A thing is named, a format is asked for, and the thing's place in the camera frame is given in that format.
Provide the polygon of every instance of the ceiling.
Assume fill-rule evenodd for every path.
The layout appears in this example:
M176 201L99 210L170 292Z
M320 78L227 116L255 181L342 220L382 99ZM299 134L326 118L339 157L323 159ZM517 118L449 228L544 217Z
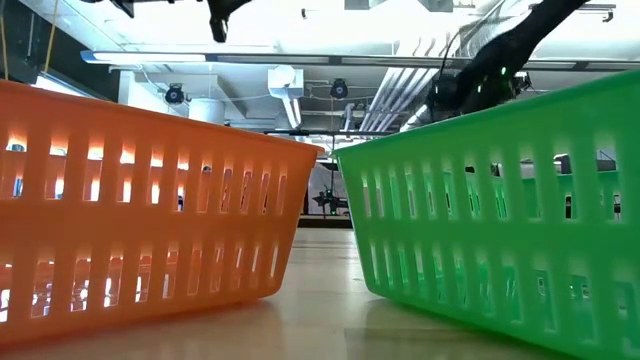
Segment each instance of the ceiling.
M21 1L52 21L53 0ZM136 18L130 19L108 1L87 4L60 0L56 25L89 49L101 51L438 57L448 43L448 36L453 36L461 26L482 18L499 0L454 0L457 7L453 13L431 13L419 0L377 0L381 4L370 10L345 10L347 1L352 0L254 0L232 15L227 44L212 41L207 5L196 1L177 1L173 5L142 3L136 5ZM478 31L471 41L463 44L464 48L451 52L473 56L486 41L517 24L534 2L505 0L491 13L496 21ZM613 20L603 23L602 13L576 13L541 43L533 58L640 61L640 32L627 30L637 27L640 1L592 0L591 3L615 4ZM301 17L301 8L307 10L306 19ZM181 76L189 75L183 80L201 84L208 76L217 75L224 84L226 99L235 103L244 119L286 116L282 101L268 96L267 70L270 68L273 66L220 63L144 66L147 74L163 74L173 82L180 82ZM331 128L336 121L341 122L336 119L339 113L332 113L332 110L343 110L350 102L371 104L383 79L389 76L389 69L380 67L301 68L306 88L305 97L300 100L303 124L320 128ZM604 72L531 73L539 92L606 75ZM330 84L336 78L345 79L349 86L347 101L330 100ZM147 81L146 77L136 79ZM416 86L412 100L398 108L399 116L390 130L397 129L419 107L424 93L421 90L420 85Z

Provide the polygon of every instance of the green basket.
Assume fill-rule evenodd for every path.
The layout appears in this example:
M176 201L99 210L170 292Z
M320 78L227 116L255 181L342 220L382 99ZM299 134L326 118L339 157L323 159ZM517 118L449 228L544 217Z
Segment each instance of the green basket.
M629 72L336 151L367 287L581 358L640 359L638 101ZM616 171L598 171L602 149Z

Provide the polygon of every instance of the orange basket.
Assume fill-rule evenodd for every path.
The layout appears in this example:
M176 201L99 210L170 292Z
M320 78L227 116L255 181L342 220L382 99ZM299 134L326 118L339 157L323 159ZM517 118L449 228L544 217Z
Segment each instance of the orange basket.
M0 82L0 346L282 284L320 148Z

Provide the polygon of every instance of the plastic basket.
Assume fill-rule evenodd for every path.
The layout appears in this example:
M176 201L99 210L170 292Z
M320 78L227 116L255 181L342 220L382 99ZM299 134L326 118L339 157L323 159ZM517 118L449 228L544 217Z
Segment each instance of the plastic basket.
M337 151L368 288L581 358L640 358L639 100L624 73ZM597 170L604 149L616 171Z
M0 346L280 288L319 148L0 82Z

